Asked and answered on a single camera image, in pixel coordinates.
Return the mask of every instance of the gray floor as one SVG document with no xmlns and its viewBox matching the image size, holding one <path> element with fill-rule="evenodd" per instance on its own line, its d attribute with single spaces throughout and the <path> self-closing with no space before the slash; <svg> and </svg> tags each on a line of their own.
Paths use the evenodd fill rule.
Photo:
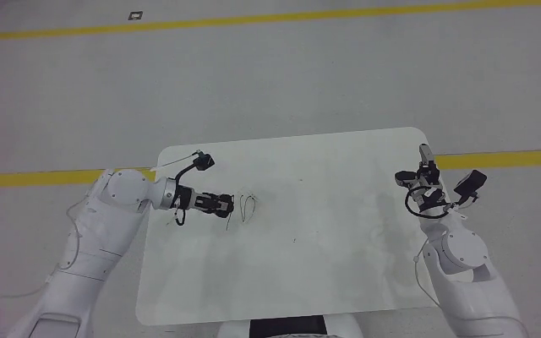
<svg viewBox="0 0 541 338">
<path fill-rule="evenodd" d="M 165 20 L 404 3 L 47 4 L 0 3 L 0 30 L 120 25 L 140 9 Z M 440 154 L 540 149 L 540 10 L 0 41 L 0 172 L 152 166 L 172 144 L 404 126 L 422 129 Z M 468 224 L 489 245 L 531 337 L 541 337 L 540 170 L 485 172 Z M 445 172 L 445 182 L 464 173 Z M 65 244 L 64 211 L 84 191 L 0 189 L 0 293 L 43 281 Z M 216 335 L 218 324 L 137 322 L 144 240 L 145 226 L 101 294 L 96 337 Z M 35 301 L 1 301 L 0 327 Z M 357 317 L 367 337 L 452 336 L 433 308 Z"/>
</svg>

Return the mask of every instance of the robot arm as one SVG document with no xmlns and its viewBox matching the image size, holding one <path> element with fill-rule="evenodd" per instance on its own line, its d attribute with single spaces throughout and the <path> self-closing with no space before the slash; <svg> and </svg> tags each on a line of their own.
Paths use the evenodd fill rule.
<svg viewBox="0 0 541 338">
<path fill-rule="evenodd" d="M 477 199 L 476 190 L 486 176 L 473 171 L 455 188 L 461 195 L 459 201 L 447 202 L 430 148 L 421 144 L 419 151 L 422 160 L 417 172 L 398 172 L 395 179 L 399 186 L 408 189 L 406 207 L 419 217 L 421 230 L 428 238 L 422 252 L 440 301 L 436 304 L 457 336 L 527 337 L 511 294 L 490 261 L 487 246 L 477 233 L 462 224 L 467 217 L 456 212 L 459 205 Z M 410 197 L 419 212 L 409 207 Z M 448 278 L 467 270 L 473 271 L 472 282 Z"/>
<path fill-rule="evenodd" d="M 41 299 L 8 338 L 92 337 L 91 315 L 101 288 L 128 250 L 151 205 L 183 213 L 197 209 L 222 218 L 231 214 L 232 196 L 196 193 L 179 184 L 188 170 L 202 171 L 214 165 L 210 155 L 196 155 L 194 163 L 177 177 L 162 177 L 155 183 L 135 170 L 105 170 L 85 195 L 63 259 L 48 277 Z"/>
</svg>

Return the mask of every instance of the white tabletop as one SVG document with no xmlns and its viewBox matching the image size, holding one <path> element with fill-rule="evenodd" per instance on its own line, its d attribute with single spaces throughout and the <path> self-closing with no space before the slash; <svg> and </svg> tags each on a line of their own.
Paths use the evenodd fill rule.
<svg viewBox="0 0 541 338">
<path fill-rule="evenodd" d="M 413 256 L 424 242 L 404 208 L 400 170 L 416 170 L 416 128 L 166 148 L 158 164 L 197 149 L 216 165 L 181 184 L 235 194 L 229 221 L 188 210 L 150 213 L 139 283 L 142 324 L 187 324 L 431 306 Z M 189 161 L 156 177 L 174 177 Z M 241 194 L 257 199 L 242 222 Z M 247 214 L 252 211 L 247 204 Z M 420 264 L 421 282 L 429 286 Z"/>
</svg>

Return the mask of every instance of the wire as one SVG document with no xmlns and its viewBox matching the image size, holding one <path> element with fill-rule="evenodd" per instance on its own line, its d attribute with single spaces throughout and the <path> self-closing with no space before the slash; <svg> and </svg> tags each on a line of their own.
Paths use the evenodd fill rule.
<svg viewBox="0 0 541 338">
<path fill-rule="evenodd" d="M 177 176 L 175 176 L 175 183 L 177 185 L 179 185 L 180 184 L 180 177 L 182 177 L 186 172 L 189 172 L 190 170 L 194 169 L 195 167 L 196 167 L 196 165 L 194 163 L 192 163 L 189 166 L 186 166 L 180 172 L 178 172 Z"/>
<path fill-rule="evenodd" d="M 81 235 L 79 233 L 79 228 L 77 227 L 77 224 L 75 223 L 75 219 L 71 216 L 70 212 L 74 207 L 81 204 L 87 197 L 88 196 L 85 195 L 82 200 L 80 200 L 79 202 L 77 202 L 75 204 L 72 204 L 69 208 L 66 209 L 66 216 L 69 218 L 72 225 L 74 226 L 75 236 L 77 238 L 77 248 L 75 250 L 74 258 L 70 262 L 68 262 L 67 266 L 61 266 L 60 264 L 56 264 L 54 269 L 52 270 L 52 272 L 45 279 L 45 282 L 43 282 L 43 284 L 41 284 L 40 287 L 38 287 L 37 289 L 35 289 L 35 290 L 31 291 L 31 292 L 20 293 L 20 294 L 17 294 L 17 295 L 0 295 L 0 299 L 15 299 L 15 298 L 23 298 L 23 297 L 28 297 L 28 296 L 35 295 L 36 293 L 43 290 L 43 288 L 45 288 L 45 286 L 47 284 L 49 284 L 49 282 L 52 279 L 52 275 L 54 274 L 54 272 L 56 270 L 67 270 L 67 269 L 71 268 L 75 264 L 75 261 L 77 260 L 77 257 L 79 256 L 79 248 L 80 248 L 80 240 L 79 240 L 79 238 L 81 237 Z"/>
<path fill-rule="evenodd" d="M 470 202 L 470 204 L 466 205 L 466 206 L 461 206 L 460 208 L 458 208 L 459 210 L 462 210 L 462 209 L 467 209 L 469 208 L 470 206 L 472 206 L 472 204 L 475 203 L 476 200 L 478 200 L 479 197 L 476 195 L 475 197 L 473 197 L 472 199 L 472 202 Z"/>
<path fill-rule="evenodd" d="M 72 204 L 66 210 L 66 216 L 69 218 L 69 220 L 71 221 L 71 224 L 74 226 L 74 229 L 75 229 L 75 238 L 76 238 L 77 247 L 75 249 L 75 255 L 74 255 L 73 259 L 70 262 L 68 262 L 67 266 L 61 266 L 60 264 L 57 265 L 59 270 L 67 270 L 67 269 L 71 268 L 72 266 L 74 266 L 75 261 L 77 260 L 77 257 L 79 257 L 79 248 L 80 248 L 80 237 L 81 237 L 81 235 L 79 233 L 79 228 L 77 227 L 77 223 L 75 222 L 75 219 L 71 216 L 70 211 L 74 207 L 76 207 L 77 205 L 83 203 L 83 201 L 86 199 L 86 197 L 87 196 L 85 195 L 82 200 L 80 200 L 79 202 L 77 202 L 75 204 Z"/>
<path fill-rule="evenodd" d="M 43 290 L 43 288 L 49 283 L 52 273 L 47 277 L 45 282 L 43 284 L 41 284 L 41 286 L 38 287 L 37 289 L 35 289 L 34 291 L 26 292 L 26 293 L 20 293 L 19 295 L 0 295 L 0 299 L 15 299 L 15 298 L 23 298 L 23 297 L 28 297 L 28 296 L 35 295 L 36 293 Z"/>
<path fill-rule="evenodd" d="M 416 187 L 416 188 L 413 188 L 413 189 L 410 189 L 407 191 L 407 194 L 406 194 L 406 200 L 404 201 L 404 205 L 406 206 L 406 209 L 407 211 L 409 211 L 410 214 L 412 215 L 415 215 L 417 217 L 421 217 L 421 218 L 428 218 L 429 220 L 439 220 L 441 217 L 445 217 L 447 215 L 449 215 L 449 213 L 447 211 L 444 211 L 442 214 L 440 215 L 436 215 L 436 216 L 432 216 L 432 215 L 423 215 L 423 214 L 420 214 L 418 212 L 415 212 L 412 210 L 412 208 L 410 208 L 409 206 L 409 198 L 412 197 L 412 194 L 415 193 L 416 191 L 418 190 L 421 190 L 421 189 L 430 189 L 430 187 L 426 187 L 426 186 L 419 186 L 419 187 Z"/>
<path fill-rule="evenodd" d="M 450 313 L 448 312 L 446 309 L 444 309 L 432 296 L 430 296 L 429 292 L 427 292 L 423 286 L 421 286 L 421 282 L 419 281 L 419 273 L 418 273 L 418 269 L 417 269 L 417 264 L 418 264 L 418 261 L 419 261 L 419 256 L 421 255 L 421 253 L 423 252 L 423 248 L 424 246 L 426 245 L 426 243 L 428 243 L 429 240 L 428 238 L 426 239 L 426 241 L 424 241 L 423 243 L 423 246 L 421 247 L 421 249 L 419 250 L 419 252 L 417 253 L 417 256 L 414 256 L 413 257 L 413 262 L 415 263 L 415 280 L 417 281 L 417 285 L 419 286 L 419 288 L 421 290 L 423 290 L 424 294 L 427 295 L 430 300 L 438 307 L 440 308 L 441 312 L 443 312 L 444 314 L 446 314 L 447 316 L 449 317 L 452 317 L 453 319 L 457 319 L 457 320 L 462 320 L 462 321 L 479 321 L 479 320 L 489 320 L 489 319 L 508 319 L 508 320 L 513 320 L 515 322 L 517 322 L 520 326 L 521 326 L 521 330 L 524 331 L 524 333 L 526 334 L 526 337 L 527 338 L 530 338 L 530 334 L 528 333 L 527 331 L 527 327 L 526 325 L 520 320 L 520 319 L 517 319 L 515 317 L 510 317 L 510 316 L 489 316 L 489 317 L 480 317 L 480 318 L 472 318 L 472 319 L 468 319 L 468 318 L 462 318 L 462 317 L 458 317 L 456 316 L 455 314 L 453 313 Z"/>
<path fill-rule="evenodd" d="M 169 166 L 169 165 L 171 165 L 171 164 L 174 164 L 174 163 L 177 163 L 177 162 L 180 162 L 180 161 L 187 160 L 188 158 L 197 155 L 197 153 L 198 153 L 199 151 L 200 151 L 200 150 L 197 150 L 197 151 L 195 151 L 192 155 L 188 155 L 188 156 L 183 157 L 183 158 L 181 158 L 181 159 L 179 159 L 179 160 L 175 160 L 175 161 L 173 161 L 173 162 L 169 162 L 169 163 L 166 163 L 166 164 L 162 164 L 161 166 L 155 166 L 155 167 L 151 168 L 150 171 L 151 171 L 151 172 L 155 172 L 155 171 L 158 170 L 158 169 L 162 169 L 164 166 Z"/>
<path fill-rule="evenodd" d="M 178 221 L 178 216 L 177 216 L 178 209 L 175 211 L 175 221 L 177 222 L 178 226 L 183 226 L 184 223 L 186 222 L 186 210 L 185 209 L 181 209 L 181 210 L 183 211 L 183 220 L 182 221 Z"/>
<path fill-rule="evenodd" d="M 169 220 L 169 222 L 166 224 L 166 226 L 170 225 L 171 222 L 177 218 L 177 212 L 178 212 L 178 208 L 180 208 L 180 206 L 178 205 L 177 201 L 175 201 L 173 204 L 174 204 L 176 209 L 175 209 L 175 212 L 174 212 L 173 216 L 171 217 L 171 220 Z"/>
</svg>

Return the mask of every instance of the floor marking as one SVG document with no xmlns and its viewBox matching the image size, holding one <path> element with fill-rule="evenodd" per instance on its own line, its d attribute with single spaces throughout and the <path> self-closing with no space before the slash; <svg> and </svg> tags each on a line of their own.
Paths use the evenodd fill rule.
<svg viewBox="0 0 541 338">
<path fill-rule="evenodd" d="M 438 167 L 442 170 L 541 166 L 541 150 L 437 155 L 436 162 L 438 163 Z M 131 169 L 143 172 L 146 177 L 151 181 L 154 181 L 155 173 L 151 172 L 148 167 Z M 102 169 L 73 170 L 65 172 L 0 173 L 0 187 L 90 184 L 100 176 L 101 172 Z"/>
<path fill-rule="evenodd" d="M 0 32 L 0 40 L 35 39 L 54 36 L 94 35 L 133 33 L 149 30 L 179 30 L 201 27 L 229 25 L 249 25 L 275 22 L 308 21 L 319 19 L 344 19 L 374 17 L 381 15 L 426 14 L 438 12 L 456 12 L 463 10 L 488 8 L 513 8 L 541 6 L 541 0 L 481 0 L 458 3 L 431 3 L 401 7 L 352 8 L 320 12 L 302 12 L 286 14 L 262 14 L 230 18 L 195 19 L 184 21 L 162 21 L 132 23 L 127 25 L 109 25 L 96 27 L 58 28 L 53 30 L 27 30 Z"/>
</svg>

